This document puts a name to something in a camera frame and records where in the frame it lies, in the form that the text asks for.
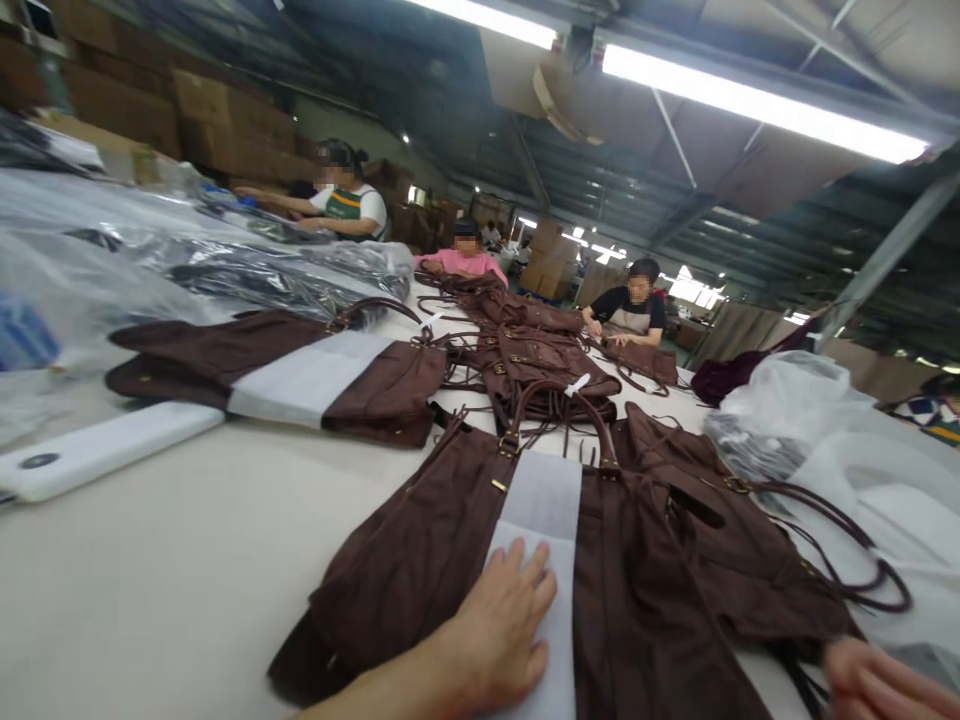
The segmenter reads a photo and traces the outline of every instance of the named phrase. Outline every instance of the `apron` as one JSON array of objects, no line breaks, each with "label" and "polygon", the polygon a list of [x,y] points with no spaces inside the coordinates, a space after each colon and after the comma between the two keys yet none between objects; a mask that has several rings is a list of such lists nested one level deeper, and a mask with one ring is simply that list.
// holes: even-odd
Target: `apron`
[{"label": "apron", "polygon": [[[367,190],[367,192],[356,194],[346,190],[334,190],[323,208],[324,215],[337,220],[359,220],[360,219],[360,199],[376,190]],[[380,242],[383,239],[387,229],[386,224],[375,235],[345,235],[337,233],[341,240],[352,240],[353,242],[363,242],[364,240],[373,240]]]},{"label": "apron", "polygon": [[646,335],[650,330],[650,314],[628,313],[618,308],[603,326],[605,338],[613,335]]}]

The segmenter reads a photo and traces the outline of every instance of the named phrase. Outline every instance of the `person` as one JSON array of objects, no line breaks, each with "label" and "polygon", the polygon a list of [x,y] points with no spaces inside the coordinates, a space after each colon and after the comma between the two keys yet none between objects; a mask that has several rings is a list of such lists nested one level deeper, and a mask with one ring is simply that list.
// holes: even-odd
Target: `person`
[{"label": "person", "polygon": [[453,224],[453,234],[452,248],[419,256],[417,267],[431,275],[446,273],[466,278],[477,278],[493,271],[507,285],[500,264],[480,247],[480,232],[475,221],[469,218],[457,220]]},{"label": "person", "polygon": [[498,548],[457,614],[404,655],[361,675],[300,720],[471,718],[519,705],[543,678],[548,648],[535,642],[557,594],[541,543]]},{"label": "person", "polygon": [[627,284],[612,288],[583,309],[587,330],[617,347],[639,343],[658,347],[667,324],[663,299],[653,293],[660,264],[653,258],[630,266]]},{"label": "person", "polygon": [[497,226],[491,220],[483,228],[483,247],[485,250],[493,250],[495,247],[500,246],[500,233],[497,231]]},{"label": "person", "polygon": [[[299,720],[465,720],[523,702],[546,671],[535,636],[557,594],[550,548],[526,565],[525,552],[522,539],[495,550],[452,619]],[[823,672],[833,720],[960,720],[960,698],[860,640],[831,643]]]},{"label": "person", "polygon": [[383,240],[387,206],[380,193],[363,181],[367,154],[336,139],[324,140],[317,148],[323,165],[323,184],[327,187],[309,200],[251,187],[239,187],[234,192],[306,215],[308,217],[300,221],[303,227],[332,230],[341,240]]}]

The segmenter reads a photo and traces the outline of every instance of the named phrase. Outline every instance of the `green apron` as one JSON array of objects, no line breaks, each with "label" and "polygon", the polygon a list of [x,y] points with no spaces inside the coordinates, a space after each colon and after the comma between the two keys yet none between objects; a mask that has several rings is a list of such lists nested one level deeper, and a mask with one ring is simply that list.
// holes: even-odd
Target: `green apron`
[{"label": "green apron", "polygon": [[[323,213],[327,217],[337,220],[359,220],[360,198],[372,192],[376,192],[376,190],[367,190],[367,192],[360,193],[359,195],[347,192],[346,190],[334,190],[330,195],[330,199],[327,200],[326,206],[323,208]],[[383,239],[386,229],[387,226],[384,225],[375,235],[346,235],[344,233],[337,233],[337,236],[341,240],[353,240],[354,242],[363,242],[364,240],[380,242]]]}]

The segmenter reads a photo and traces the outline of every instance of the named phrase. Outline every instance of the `white shirt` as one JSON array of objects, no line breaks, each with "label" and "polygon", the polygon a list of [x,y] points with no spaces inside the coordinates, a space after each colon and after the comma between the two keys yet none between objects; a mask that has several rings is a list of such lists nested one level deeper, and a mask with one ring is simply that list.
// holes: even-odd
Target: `white shirt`
[{"label": "white shirt", "polygon": [[[323,212],[326,210],[327,201],[330,199],[330,196],[333,195],[334,190],[336,190],[334,187],[324,188],[310,198],[310,204]],[[375,188],[367,184],[361,185],[359,190],[351,191],[351,194],[361,196],[360,218],[369,218],[377,221],[377,229],[370,234],[379,234],[379,232],[383,230],[383,226],[387,224],[387,206],[383,202],[383,197],[381,197]]]},{"label": "white shirt", "polygon": [[481,237],[483,237],[483,246],[485,248],[492,248],[500,244],[500,231],[494,228],[485,227],[480,231]]}]

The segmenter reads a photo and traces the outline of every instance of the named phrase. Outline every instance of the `white tag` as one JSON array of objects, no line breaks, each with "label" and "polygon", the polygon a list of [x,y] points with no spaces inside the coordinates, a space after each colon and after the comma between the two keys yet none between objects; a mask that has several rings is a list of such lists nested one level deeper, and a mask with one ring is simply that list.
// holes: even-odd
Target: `white tag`
[{"label": "white tag", "polygon": [[420,329],[428,328],[433,325],[437,320],[443,317],[443,313],[435,313],[432,318],[427,318],[422,323],[420,323]]},{"label": "white tag", "polygon": [[590,373],[587,373],[582,378],[577,380],[573,385],[568,385],[567,389],[563,391],[563,394],[569,398],[573,397],[574,393],[580,392],[587,386],[587,383],[590,382]]}]

